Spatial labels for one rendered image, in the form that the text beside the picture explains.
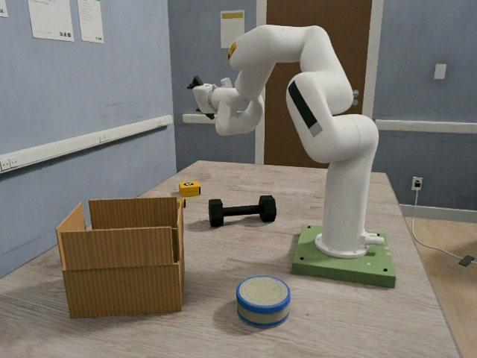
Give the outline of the brown cardboard box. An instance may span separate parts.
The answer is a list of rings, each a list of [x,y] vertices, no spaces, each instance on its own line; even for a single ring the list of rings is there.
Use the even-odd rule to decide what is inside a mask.
[[[182,312],[183,208],[171,197],[88,202],[92,230],[82,202],[55,229],[70,317]]]

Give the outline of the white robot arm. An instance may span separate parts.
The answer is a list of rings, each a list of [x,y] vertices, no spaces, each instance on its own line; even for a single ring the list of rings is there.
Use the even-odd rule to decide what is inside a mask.
[[[369,244],[383,246],[384,238],[363,229],[378,129],[363,115],[332,116],[350,108],[353,91],[325,30],[262,25],[233,41],[228,62],[240,71],[235,88],[225,78],[222,87],[213,84],[207,96],[208,105],[218,110],[215,129],[222,136],[250,133],[259,124],[261,93],[276,63],[300,62],[301,72],[316,72],[294,76],[286,91],[288,111],[306,153],[318,163],[330,163],[323,228],[315,246],[347,259],[364,256]],[[249,106],[240,111],[246,98]]]

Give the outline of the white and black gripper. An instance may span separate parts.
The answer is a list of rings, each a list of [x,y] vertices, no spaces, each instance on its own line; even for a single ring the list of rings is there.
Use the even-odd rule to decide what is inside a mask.
[[[187,89],[193,89],[196,102],[198,103],[198,106],[199,106],[199,108],[196,109],[196,111],[201,112],[202,114],[205,114],[206,117],[209,117],[211,120],[213,120],[215,118],[214,113],[217,113],[218,110],[213,110],[208,105],[208,102],[207,102],[207,96],[209,94],[209,91],[212,89],[212,85],[203,84],[201,79],[198,76],[195,76],[194,80],[192,80],[192,83],[189,84]]]

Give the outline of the black hex dumbbell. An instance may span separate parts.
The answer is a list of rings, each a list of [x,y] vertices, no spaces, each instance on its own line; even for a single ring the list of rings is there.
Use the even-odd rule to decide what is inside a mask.
[[[208,209],[211,227],[223,226],[225,216],[259,214],[263,222],[274,222],[277,215],[276,202],[272,195],[261,195],[258,205],[240,207],[223,207],[221,199],[211,199]]]

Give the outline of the beige and blue round tin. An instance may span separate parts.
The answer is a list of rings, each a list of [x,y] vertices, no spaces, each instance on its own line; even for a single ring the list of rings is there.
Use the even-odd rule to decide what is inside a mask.
[[[291,290],[278,278],[249,277],[238,285],[236,299],[239,318],[251,327],[278,327],[289,317]]]

